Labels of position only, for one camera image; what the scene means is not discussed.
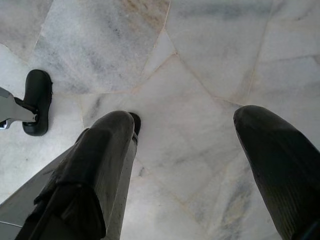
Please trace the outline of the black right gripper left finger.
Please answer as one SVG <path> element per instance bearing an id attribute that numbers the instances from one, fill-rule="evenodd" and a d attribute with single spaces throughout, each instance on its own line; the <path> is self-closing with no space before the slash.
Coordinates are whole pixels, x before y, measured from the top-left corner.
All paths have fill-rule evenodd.
<path id="1" fill-rule="evenodd" d="M 47 184 L 19 240 L 118 240 L 135 159 L 135 114 L 113 111 L 78 137 Z"/>

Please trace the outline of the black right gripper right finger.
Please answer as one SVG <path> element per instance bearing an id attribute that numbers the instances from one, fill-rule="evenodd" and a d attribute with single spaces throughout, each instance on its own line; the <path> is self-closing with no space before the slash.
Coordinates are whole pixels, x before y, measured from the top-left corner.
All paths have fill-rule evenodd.
<path id="1" fill-rule="evenodd" d="M 242 106 L 233 122 L 281 238 L 319 239 L 319 150 L 297 128 L 261 106 Z"/>

